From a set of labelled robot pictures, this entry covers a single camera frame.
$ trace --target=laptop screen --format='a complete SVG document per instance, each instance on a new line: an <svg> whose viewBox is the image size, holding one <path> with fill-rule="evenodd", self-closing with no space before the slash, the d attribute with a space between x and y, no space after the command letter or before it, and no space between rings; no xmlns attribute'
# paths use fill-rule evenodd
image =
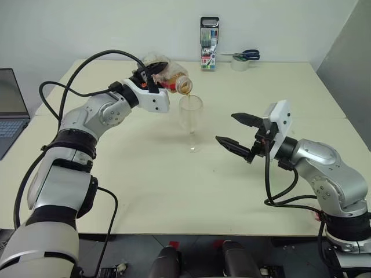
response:
<svg viewBox="0 0 371 278"><path fill-rule="evenodd" d="M28 116L11 68L0 68L0 116Z"/></svg>

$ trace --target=scissors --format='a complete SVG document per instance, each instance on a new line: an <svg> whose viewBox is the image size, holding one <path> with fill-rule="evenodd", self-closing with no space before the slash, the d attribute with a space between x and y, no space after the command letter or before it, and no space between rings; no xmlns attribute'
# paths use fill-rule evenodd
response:
<svg viewBox="0 0 371 278"><path fill-rule="evenodd" d="M260 59L260 52L257 49L248 49L240 53L222 54L225 56L236 56L245 60L257 61Z"/></svg>

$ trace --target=laptop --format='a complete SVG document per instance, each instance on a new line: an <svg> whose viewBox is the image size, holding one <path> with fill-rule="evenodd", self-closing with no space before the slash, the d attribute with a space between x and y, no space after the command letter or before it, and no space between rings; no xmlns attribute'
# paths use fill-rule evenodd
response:
<svg viewBox="0 0 371 278"><path fill-rule="evenodd" d="M0 160L30 122L30 114L11 68L0 68Z"/></svg>

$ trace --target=black cable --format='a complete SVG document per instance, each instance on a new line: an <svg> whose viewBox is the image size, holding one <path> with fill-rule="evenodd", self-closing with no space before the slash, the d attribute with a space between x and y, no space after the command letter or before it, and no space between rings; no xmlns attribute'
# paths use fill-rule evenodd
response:
<svg viewBox="0 0 371 278"><path fill-rule="evenodd" d="M293 171L294 171L295 177L294 177L294 181L292 182L292 184L286 190L284 190L283 192L281 192L281 193L279 193L275 196L272 196L271 185L270 185L270 163L271 163L271 159L270 159L269 142L264 141L263 144L264 144L264 152L265 152L265 168L264 168L265 191L266 191L267 197L268 197L268 199L264 201L264 204L266 204L268 206L272 206L272 207L291 207L291 208L294 208L294 209L296 209L296 208L302 209L303 208L305 210L311 210L311 211L314 211L315 213L320 214L321 212L319 210L317 210L316 208L310 207L310 206L304 206L304 205L301 205L301 204L287 204L287 203L290 203L290 202L293 202L293 201L296 201L296 200L301 200L301 199L308 199L308 198L316 199L317 197L314 196L314 195L297 196L297 197L290 198L288 200L284 200L284 201L281 201L281 202L277 202L277 203L274 202L275 199L277 199L279 197L282 197L283 195L287 194L288 192L290 192L296 186L297 181L299 179L299 174L297 173L297 170L294 168Z"/></svg>
<svg viewBox="0 0 371 278"><path fill-rule="evenodd" d="M98 186L98 190L101 190L101 191L103 191L105 193L108 193L108 194L110 194L114 198L114 200L115 200L115 210L114 210L114 213L113 213L112 218L111 218L110 227L108 228L107 236L106 236L106 239L104 240L103 248L102 248L102 251L100 253L98 264L97 264L97 268L95 270L95 273L94 273L94 276L93 277L97 277L98 276L99 269L100 269L100 264L102 263L104 252L106 251L108 240L109 240L110 234L111 234L111 229L112 229L112 226L113 226L113 223L114 223L114 220L115 220L115 216L116 216L116 212L117 212L117 208L118 208L118 200L117 200L117 197L115 196L115 194L113 194L108 189L105 189L105 188L102 188L102 187L99 187L99 186Z"/></svg>
<svg viewBox="0 0 371 278"><path fill-rule="evenodd" d="M62 95L62 99L61 99L61 102L60 102L60 107L59 107L59 120L58 120L58 128L60 127L61 125L61 119L63 117L63 110L64 110L64 105L66 103L66 98L67 98L67 92L69 91L71 85L72 85L72 82L74 81L74 79L76 78L76 76L78 75L78 73L87 65L89 64L91 61L101 57L101 56L104 56L104 55L107 55L107 54L120 54L120 55L124 55L126 57L129 57L131 59L133 59L134 61L136 61L144 70L144 72L146 73L146 76L147 76L147 83L148 83L148 86L150 85L149 84L149 80L150 80L150 72L148 71L147 67L143 64L143 62L135 57L134 55L131 55L130 53L128 52L124 52L124 51L121 51L121 50L114 50L114 49L111 49L111 50L106 50L106 51L102 51L102 52L99 52L99 53L96 53L94 54L93 56L89 57L88 59L86 59L76 70L75 72L71 75L70 77L70 80L68 80L67 84L66 84L66 87L64 88L64 91L63 91L63 95Z"/></svg>
<svg viewBox="0 0 371 278"><path fill-rule="evenodd" d="M53 114L53 116L59 121L59 116L58 116L57 112L55 112L54 109L50 106L50 104L46 100L45 95L43 93L43 89L46 85L57 85L57 86L60 86L60 87L63 87L63 88L66 88L66 86L64 84L61 84L61 83L55 82L55 81L45 81L45 82L42 82L39 86L39 95L40 95L40 98L41 98L42 102L45 104L47 109ZM110 89L97 91L97 92L93 92L93 93L88 93L88 94L80 94L80 93L76 92L75 90L72 90L71 88L69 88L69 91L76 94L79 97L91 97L91 96L96 96L98 94L109 93Z"/></svg>
<svg viewBox="0 0 371 278"><path fill-rule="evenodd" d="M24 175L21 184L19 185L16 200L14 202L14 210L13 210L13 222L14 222L14 229L18 229L19 226L21 225L20 223L20 218L19 218L19 211L20 211L20 206L21 206L21 200L22 200L22 195L24 192L24 188L26 187L27 181L30 178L30 175L36 168L37 164L43 159L45 156L45 151L40 153L40 155L35 159L35 161L32 163L30 168L28 168L26 174Z"/></svg>
<svg viewBox="0 0 371 278"><path fill-rule="evenodd" d="M323 254L323 248L322 248L322 235L323 235L323 230L325 228L325 222L321 221L321 225L319 227L318 231L318 237L317 237L317 246L318 246L318 253L321 261L331 270L333 271L338 271L338 272L348 272L348 271L368 271L371 272L371 268L366 268L366 267L354 267L354 268L340 268L338 266L334 266L329 262L326 258L325 255Z"/></svg>

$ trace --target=robotic arm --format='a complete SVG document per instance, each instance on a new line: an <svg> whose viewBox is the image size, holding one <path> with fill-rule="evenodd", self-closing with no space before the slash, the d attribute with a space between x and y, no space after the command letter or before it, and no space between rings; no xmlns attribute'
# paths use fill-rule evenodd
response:
<svg viewBox="0 0 371 278"><path fill-rule="evenodd" d="M135 106L149 112L169 110L165 89L150 93L142 87L141 75L135 72L130 79L114 82L112 93L92 96L64 116L28 190L32 214L1 256L1 278L81 276L75 219L93 206L98 180L90 170L99 138Z"/></svg>
<svg viewBox="0 0 371 278"><path fill-rule="evenodd" d="M365 179L347 166L337 151L323 143L287 137L291 125L289 103L271 105L263 118L237 113L233 118L259 130L251 149L227 137L216 137L230 152L252 163L256 155L265 155L269 146L271 158L285 170L295 168L314 191L323 211L326 236L332 245L332 259L342 268L368 267L371 271L371 229L368 212L368 186Z"/></svg>

